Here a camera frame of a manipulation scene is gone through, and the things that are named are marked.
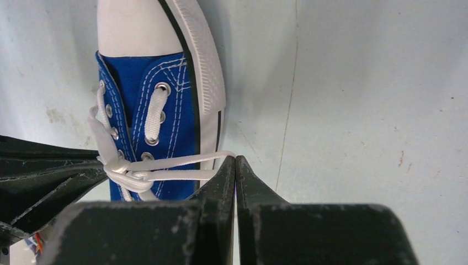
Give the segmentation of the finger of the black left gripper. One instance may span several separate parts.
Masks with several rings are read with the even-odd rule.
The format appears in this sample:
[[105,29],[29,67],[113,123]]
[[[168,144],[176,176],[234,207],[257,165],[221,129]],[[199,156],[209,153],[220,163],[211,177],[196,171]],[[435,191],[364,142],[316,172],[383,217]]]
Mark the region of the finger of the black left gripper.
[[106,180],[97,156],[1,136],[1,237],[30,237]]

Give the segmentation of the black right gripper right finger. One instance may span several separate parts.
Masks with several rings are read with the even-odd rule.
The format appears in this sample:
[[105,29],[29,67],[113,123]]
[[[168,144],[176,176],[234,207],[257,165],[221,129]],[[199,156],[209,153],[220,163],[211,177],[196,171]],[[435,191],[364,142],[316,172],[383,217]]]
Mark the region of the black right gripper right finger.
[[417,264],[402,223],[381,204],[292,204],[236,158],[242,264]]

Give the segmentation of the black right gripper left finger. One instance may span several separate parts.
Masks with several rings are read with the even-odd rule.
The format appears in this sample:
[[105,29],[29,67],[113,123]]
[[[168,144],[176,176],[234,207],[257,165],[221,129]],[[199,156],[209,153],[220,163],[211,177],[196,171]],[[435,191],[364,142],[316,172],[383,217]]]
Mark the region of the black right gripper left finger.
[[186,200],[68,206],[39,263],[231,264],[235,162]]

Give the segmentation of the white shoelace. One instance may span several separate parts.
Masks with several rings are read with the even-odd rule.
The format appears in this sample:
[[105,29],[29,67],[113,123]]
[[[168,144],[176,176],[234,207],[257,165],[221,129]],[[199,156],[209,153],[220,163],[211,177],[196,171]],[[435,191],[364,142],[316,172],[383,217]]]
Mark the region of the white shoelace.
[[144,201],[156,200],[157,197],[151,192],[155,181],[208,181],[214,177],[215,170],[178,170],[177,167],[235,155],[231,151],[218,151],[160,160],[144,155],[142,161],[130,162],[116,147],[115,140],[120,139],[120,135],[116,128],[110,126],[104,93],[105,84],[101,81],[97,90],[97,104],[89,111],[88,123],[97,141],[98,160],[103,164],[108,178],[121,186],[127,202],[132,200],[130,192],[137,193]]

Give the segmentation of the blue sneaker laces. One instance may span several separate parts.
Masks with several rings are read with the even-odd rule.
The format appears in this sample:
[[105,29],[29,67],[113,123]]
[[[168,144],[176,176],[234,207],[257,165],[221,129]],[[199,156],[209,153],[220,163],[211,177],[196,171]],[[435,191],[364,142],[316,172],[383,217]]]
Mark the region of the blue sneaker laces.
[[[99,84],[126,160],[220,151],[225,84],[197,1],[98,1],[97,29]],[[216,160],[177,169],[215,170]],[[182,200],[206,182],[155,181],[151,192],[156,200]],[[109,184],[111,200],[125,201],[121,186]]]

